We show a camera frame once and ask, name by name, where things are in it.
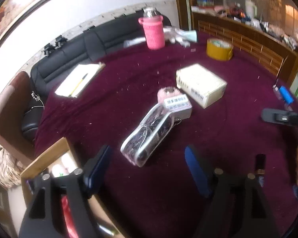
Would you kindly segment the white medicine box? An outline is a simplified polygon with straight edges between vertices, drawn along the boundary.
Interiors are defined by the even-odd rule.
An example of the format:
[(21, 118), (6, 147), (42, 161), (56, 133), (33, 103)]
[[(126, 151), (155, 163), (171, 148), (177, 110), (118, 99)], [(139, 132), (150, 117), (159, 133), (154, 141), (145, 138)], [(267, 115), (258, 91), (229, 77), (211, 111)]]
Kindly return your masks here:
[(176, 71), (176, 86), (207, 108), (223, 97), (227, 82), (196, 63)]

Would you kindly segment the black leather sofa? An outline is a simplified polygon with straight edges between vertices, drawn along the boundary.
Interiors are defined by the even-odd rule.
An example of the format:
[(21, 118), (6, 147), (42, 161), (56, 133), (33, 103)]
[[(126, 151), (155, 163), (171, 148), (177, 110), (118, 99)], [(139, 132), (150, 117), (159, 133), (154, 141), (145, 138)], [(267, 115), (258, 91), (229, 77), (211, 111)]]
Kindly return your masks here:
[(43, 105), (52, 88), (62, 82), (79, 64), (96, 62), (105, 55), (123, 48), (125, 40), (144, 36), (144, 30), (138, 23), (143, 11), (122, 15), (99, 26), (84, 30), (75, 38), (56, 49), (48, 57), (34, 64), (30, 71), (31, 98), (21, 122), (23, 136), (34, 142), (41, 121)]

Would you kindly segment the eyeglasses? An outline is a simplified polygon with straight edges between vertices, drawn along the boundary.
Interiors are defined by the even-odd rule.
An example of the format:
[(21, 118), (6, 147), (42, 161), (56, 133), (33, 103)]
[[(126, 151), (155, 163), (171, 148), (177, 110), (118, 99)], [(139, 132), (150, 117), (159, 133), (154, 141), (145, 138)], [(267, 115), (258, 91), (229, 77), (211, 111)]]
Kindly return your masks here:
[(291, 105), (294, 102), (293, 97), (291, 96), (290, 92), (288, 91), (288, 89), (285, 86), (278, 85), (279, 75), (280, 75), (283, 65), (287, 61), (287, 59), (288, 59), (288, 57), (286, 57), (282, 60), (281, 66), (279, 67), (279, 70), (277, 72), (276, 80), (272, 86), (272, 89), (273, 89), (273, 92), (275, 93), (275, 96), (279, 100), (283, 101), (285, 110), (293, 111), (293, 109), (291, 107)]

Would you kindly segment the blue cylindrical battery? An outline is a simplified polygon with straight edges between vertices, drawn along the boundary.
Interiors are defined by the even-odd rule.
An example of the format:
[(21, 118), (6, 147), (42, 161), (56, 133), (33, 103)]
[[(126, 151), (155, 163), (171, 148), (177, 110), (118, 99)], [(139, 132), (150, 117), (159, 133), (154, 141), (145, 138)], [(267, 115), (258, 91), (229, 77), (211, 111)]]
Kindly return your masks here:
[(279, 92), (283, 98), (283, 100), (288, 104), (292, 104), (294, 102), (294, 99), (292, 98), (291, 94), (289, 93), (289, 91), (287, 90), (287, 88), (285, 88), (284, 86), (281, 86), (279, 88)]

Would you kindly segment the wooden cabinet with clutter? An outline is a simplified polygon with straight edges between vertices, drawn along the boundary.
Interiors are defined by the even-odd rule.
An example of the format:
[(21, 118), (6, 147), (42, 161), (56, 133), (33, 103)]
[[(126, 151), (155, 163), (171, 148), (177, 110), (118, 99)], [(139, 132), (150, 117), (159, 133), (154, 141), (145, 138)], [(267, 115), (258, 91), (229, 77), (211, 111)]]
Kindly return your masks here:
[(192, 11), (192, 0), (176, 0), (180, 27), (197, 30), (248, 52), (270, 73), (291, 86), (298, 73), (298, 52), (273, 37), (229, 18)]

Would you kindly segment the black binder clips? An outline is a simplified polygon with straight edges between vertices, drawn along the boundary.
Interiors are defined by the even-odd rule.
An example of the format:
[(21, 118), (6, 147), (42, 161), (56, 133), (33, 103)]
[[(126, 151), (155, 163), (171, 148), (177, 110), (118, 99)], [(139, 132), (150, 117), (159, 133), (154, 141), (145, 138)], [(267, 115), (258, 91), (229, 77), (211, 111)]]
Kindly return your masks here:
[(45, 45), (43, 49), (43, 53), (45, 56), (49, 56), (51, 53), (53, 53), (56, 49), (60, 49), (66, 42), (68, 41), (67, 38), (64, 36), (60, 35), (58, 36), (55, 40), (54, 43), (49, 43)]

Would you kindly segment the clear patterned pencil pouch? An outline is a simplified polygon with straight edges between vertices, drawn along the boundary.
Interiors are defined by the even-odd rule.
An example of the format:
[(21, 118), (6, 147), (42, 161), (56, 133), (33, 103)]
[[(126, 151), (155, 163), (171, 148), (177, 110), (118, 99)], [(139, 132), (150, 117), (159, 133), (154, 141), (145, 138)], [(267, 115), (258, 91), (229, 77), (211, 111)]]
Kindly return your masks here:
[(174, 126), (174, 114), (158, 103), (144, 116), (137, 128), (125, 139), (120, 152), (137, 167), (143, 167), (154, 150)]

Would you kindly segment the pink fluffy pouch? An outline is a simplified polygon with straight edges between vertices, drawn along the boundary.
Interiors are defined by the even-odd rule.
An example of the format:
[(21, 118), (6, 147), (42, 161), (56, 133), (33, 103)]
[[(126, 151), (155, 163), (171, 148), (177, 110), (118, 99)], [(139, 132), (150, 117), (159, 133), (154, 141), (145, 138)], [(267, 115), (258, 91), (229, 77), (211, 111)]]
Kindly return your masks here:
[(181, 91), (173, 86), (161, 88), (157, 93), (158, 103), (163, 103), (165, 99), (182, 95)]

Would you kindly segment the red plastic packet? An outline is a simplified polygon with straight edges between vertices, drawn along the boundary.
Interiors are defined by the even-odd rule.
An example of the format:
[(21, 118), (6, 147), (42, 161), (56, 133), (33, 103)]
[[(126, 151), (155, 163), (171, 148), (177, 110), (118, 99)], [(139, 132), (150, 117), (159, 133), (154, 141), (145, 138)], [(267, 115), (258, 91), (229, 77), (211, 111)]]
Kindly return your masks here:
[(64, 220), (66, 223), (66, 229), (68, 233), (68, 237), (70, 238), (78, 238), (78, 234), (74, 225), (73, 217), (71, 215), (68, 198), (66, 195), (63, 195), (61, 198), (62, 211), (64, 215)]

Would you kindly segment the white cloth pile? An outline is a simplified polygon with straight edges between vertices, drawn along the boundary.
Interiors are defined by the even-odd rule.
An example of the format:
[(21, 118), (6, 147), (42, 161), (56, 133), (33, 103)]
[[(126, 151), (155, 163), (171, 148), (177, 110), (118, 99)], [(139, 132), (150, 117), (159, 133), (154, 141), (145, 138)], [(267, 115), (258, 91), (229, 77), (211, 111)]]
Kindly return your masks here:
[[(197, 42), (196, 31), (185, 31), (176, 27), (165, 26), (163, 28), (165, 41), (169, 41), (172, 44), (178, 42), (183, 47), (189, 47), (192, 42)], [(137, 37), (132, 40), (125, 40), (123, 47), (131, 47), (137, 44), (141, 44), (146, 41), (144, 36)]]

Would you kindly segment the black gold lipstick tube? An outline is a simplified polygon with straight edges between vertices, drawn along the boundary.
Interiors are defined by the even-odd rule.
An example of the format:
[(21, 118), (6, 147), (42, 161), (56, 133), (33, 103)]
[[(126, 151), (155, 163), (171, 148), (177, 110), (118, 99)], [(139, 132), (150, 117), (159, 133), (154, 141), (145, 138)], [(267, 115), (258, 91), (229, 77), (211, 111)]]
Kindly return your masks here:
[(264, 187), (265, 166), (266, 155), (257, 154), (255, 156), (255, 177), (261, 187)]

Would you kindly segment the yellow tape roll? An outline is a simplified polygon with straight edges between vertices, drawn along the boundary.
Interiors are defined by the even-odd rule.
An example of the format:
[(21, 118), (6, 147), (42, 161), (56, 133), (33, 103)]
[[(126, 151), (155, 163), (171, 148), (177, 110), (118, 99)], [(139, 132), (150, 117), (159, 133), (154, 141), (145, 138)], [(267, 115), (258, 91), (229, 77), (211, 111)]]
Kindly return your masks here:
[(209, 38), (207, 40), (207, 55), (217, 61), (229, 61), (233, 56), (234, 46), (226, 41)]

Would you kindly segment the notebook with pen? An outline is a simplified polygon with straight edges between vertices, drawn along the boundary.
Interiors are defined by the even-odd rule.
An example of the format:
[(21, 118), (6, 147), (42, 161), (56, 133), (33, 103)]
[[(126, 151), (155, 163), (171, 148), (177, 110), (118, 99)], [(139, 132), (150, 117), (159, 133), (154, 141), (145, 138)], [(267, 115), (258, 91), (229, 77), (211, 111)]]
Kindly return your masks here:
[(103, 62), (97, 64), (79, 64), (55, 90), (62, 97), (77, 98), (90, 81), (105, 67)]

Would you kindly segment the small white carton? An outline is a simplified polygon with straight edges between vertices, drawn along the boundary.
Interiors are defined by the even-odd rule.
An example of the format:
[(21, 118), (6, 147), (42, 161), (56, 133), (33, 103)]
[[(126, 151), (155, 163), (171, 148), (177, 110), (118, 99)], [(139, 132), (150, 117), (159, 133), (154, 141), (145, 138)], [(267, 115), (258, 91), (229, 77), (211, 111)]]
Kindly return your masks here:
[(185, 94), (164, 99), (164, 106), (174, 114), (174, 118), (184, 120), (191, 117), (192, 105)]

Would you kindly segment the pink knitted thermos bottle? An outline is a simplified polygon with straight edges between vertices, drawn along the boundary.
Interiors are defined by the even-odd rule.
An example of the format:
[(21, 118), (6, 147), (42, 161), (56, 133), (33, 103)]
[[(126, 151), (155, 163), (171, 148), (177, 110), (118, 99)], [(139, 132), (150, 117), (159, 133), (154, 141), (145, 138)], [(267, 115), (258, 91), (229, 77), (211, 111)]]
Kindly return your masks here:
[(138, 23), (144, 29), (146, 44), (151, 50), (158, 50), (165, 46), (163, 19), (155, 7), (145, 7), (143, 16), (138, 19)]

